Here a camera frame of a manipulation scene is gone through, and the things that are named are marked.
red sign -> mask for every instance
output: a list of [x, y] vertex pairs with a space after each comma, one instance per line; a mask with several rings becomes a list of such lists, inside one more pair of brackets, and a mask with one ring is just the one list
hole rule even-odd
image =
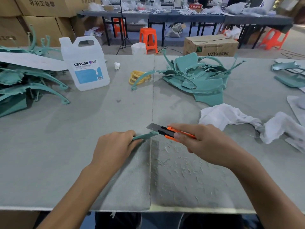
[[189, 4], [189, 8], [190, 9], [201, 9], [202, 8], [202, 4]]

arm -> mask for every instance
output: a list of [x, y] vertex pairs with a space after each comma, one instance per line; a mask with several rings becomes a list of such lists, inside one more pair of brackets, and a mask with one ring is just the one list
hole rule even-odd
[[299, 208], [272, 180], [259, 161], [230, 137], [213, 125], [169, 126], [196, 137], [197, 140], [183, 134], [174, 135], [190, 153], [209, 163], [224, 166], [236, 175], [266, 229], [305, 228], [305, 216]]
[[79, 228], [111, 177], [120, 169], [141, 140], [132, 142], [133, 130], [101, 136], [92, 162], [80, 173], [76, 182], [37, 229]]

orange utility knife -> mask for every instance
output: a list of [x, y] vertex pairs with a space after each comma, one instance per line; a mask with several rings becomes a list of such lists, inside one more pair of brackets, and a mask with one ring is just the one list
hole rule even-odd
[[148, 128], [150, 130], [153, 130], [155, 132], [158, 132], [159, 134], [165, 136], [165, 138], [170, 139], [170, 140], [174, 140], [174, 141], [177, 141], [173, 137], [175, 132], [182, 133], [182, 134], [185, 134], [185, 135], [187, 135], [187, 136], [189, 136], [189, 137], [191, 137], [193, 139], [196, 139], [196, 137], [194, 135], [191, 135], [189, 133], [182, 132], [182, 131], [176, 130], [174, 128], [171, 128], [171, 127], [163, 127], [163, 126], [160, 126], [160, 125], [157, 125], [157, 124], [154, 124], [154, 123], [151, 123], [146, 128]]

white rag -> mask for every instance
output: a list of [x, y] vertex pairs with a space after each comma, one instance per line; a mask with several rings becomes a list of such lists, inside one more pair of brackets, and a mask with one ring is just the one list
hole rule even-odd
[[285, 141], [305, 153], [305, 127], [296, 123], [284, 112], [278, 112], [267, 123], [262, 125], [260, 119], [243, 114], [239, 108], [228, 104], [219, 104], [202, 109], [199, 123], [204, 125], [212, 124], [221, 131], [224, 130], [226, 125], [250, 123], [260, 133], [260, 139], [265, 144], [270, 144], [285, 132], [290, 137]]

tripod stand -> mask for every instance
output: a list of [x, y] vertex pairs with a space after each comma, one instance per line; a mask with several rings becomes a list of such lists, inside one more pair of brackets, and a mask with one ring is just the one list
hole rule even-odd
[[116, 54], [119, 53], [119, 51], [120, 51], [121, 48], [124, 49], [124, 48], [127, 47], [126, 41], [128, 41], [128, 42], [130, 43], [130, 45], [132, 45], [132, 43], [131, 43], [131, 42], [129, 41], [129, 39], [126, 37], [127, 28], [124, 26], [124, 24], [123, 24], [123, 26], [125, 27], [125, 30], [122, 30], [122, 22], [121, 22], [121, 21], [123, 21], [124, 18], [123, 18], [123, 11], [122, 11], [122, 2], [121, 2], [121, 0], [120, 0], [120, 8], [121, 8], [121, 20], [119, 20], [119, 26], [120, 26], [120, 32], [121, 32], [121, 34], [123, 34], [123, 40], [122, 40], [122, 43], [121, 43], [119, 49], [117, 50], [117, 53], [116, 53]]

